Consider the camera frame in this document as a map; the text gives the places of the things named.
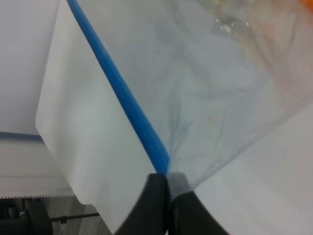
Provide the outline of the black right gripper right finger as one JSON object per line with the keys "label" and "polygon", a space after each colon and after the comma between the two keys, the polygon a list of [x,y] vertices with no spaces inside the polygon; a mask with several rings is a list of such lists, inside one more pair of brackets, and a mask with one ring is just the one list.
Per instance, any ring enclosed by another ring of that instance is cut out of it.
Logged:
{"label": "black right gripper right finger", "polygon": [[170,202],[168,234],[170,235],[226,235],[228,232],[207,211],[194,193],[185,174],[167,176]]}

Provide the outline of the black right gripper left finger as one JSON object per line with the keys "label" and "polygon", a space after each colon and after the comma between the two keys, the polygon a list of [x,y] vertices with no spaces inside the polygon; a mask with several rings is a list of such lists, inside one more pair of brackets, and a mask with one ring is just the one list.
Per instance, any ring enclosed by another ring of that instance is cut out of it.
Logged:
{"label": "black right gripper left finger", "polygon": [[167,231],[167,180],[162,174],[149,174],[135,206],[116,235],[164,235]]}

